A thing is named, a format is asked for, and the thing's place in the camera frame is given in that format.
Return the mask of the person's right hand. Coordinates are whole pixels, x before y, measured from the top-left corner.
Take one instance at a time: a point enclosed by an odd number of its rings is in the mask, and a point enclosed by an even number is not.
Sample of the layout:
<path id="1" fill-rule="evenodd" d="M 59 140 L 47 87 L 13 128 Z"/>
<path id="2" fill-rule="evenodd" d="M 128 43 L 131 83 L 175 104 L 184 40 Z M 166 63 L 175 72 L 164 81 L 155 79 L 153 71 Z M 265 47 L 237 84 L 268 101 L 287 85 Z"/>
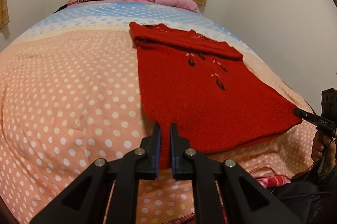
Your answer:
<path id="1" fill-rule="evenodd" d="M 316 163 L 325 156 L 320 175 L 326 175 L 336 166 L 336 139 L 317 131 L 312 141 L 311 158 Z"/>

